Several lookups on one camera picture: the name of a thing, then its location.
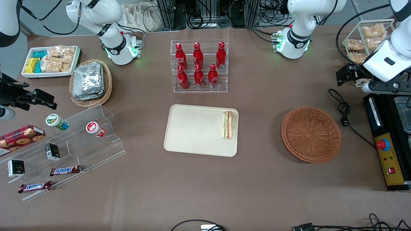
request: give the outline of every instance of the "red cookie box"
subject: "red cookie box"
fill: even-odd
[[[33,125],[27,125],[14,132],[9,132],[0,136],[0,156],[16,151],[45,137],[44,130]]]

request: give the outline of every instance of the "brown tablecloth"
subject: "brown tablecloth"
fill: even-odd
[[[376,151],[341,127],[342,147],[324,164],[307,164],[284,146],[280,127],[293,108],[314,106],[339,124],[335,72],[345,61],[335,48],[338,27],[319,26],[309,50],[297,60],[273,53],[268,42],[246,29],[183,30],[147,34],[140,59],[112,63],[97,36],[29,36],[28,46],[77,45],[82,61],[100,59],[113,74],[105,106],[115,114],[114,131],[127,154],[30,202],[0,175],[0,229],[168,231],[186,219],[207,219],[232,231],[289,230],[317,225],[366,225],[376,213],[391,224],[411,220],[410,194],[386,192]],[[229,39],[229,92],[175,94],[171,85],[172,39]],[[27,80],[55,96],[55,111],[69,117],[84,108],[70,100],[69,79]],[[359,88],[337,88],[351,105],[349,119],[371,140]],[[235,108],[240,114],[238,152],[216,157],[163,148],[173,104]],[[32,106],[0,122],[1,133],[32,124],[44,127],[54,111]],[[199,230],[199,224],[184,226]]]

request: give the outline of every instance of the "blue snack package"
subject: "blue snack package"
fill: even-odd
[[[47,54],[47,51],[35,51],[33,53],[33,57],[35,58],[43,58]]]

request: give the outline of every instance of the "chocolate bar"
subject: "chocolate bar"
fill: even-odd
[[[81,172],[80,165],[76,165],[76,166],[72,166],[72,167],[51,169],[50,176],[69,174],[69,173],[79,173],[79,172]]]
[[[52,185],[51,181],[48,181],[46,183],[33,184],[33,185],[22,184],[20,188],[18,189],[18,193],[31,192],[31,191],[42,190],[42,189],[51,190],[51,185]]]

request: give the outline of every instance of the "round basket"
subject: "round basket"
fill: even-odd
[[[87,99],[87,100],[76,100],[74,97],[72,97],[72,101],[83,107],[94,107],[98,104],[104,104],[110,97],[111,90],[113,88],[113,79],[111,77],[111,73],[107,65],[101,61],[101,60],[87,60],[85,62],[82,62],[79,66],[84,66],[84,65],[89,65],[92,62],[98,62],[103,66],[103,78],[104,78],[104,95],[101,98],[96,98],[96,99]],[[73,94],[73,79],[74,79],[74,72],[72,73],[72,76],[70,77],[70,84],[69,84],[69,91],[71,94]]]
[[[290,111],[281,125],[281,136],[293,155],[309,163],[329,161],[341,147],[337,123],[326,112],[314,107]]]

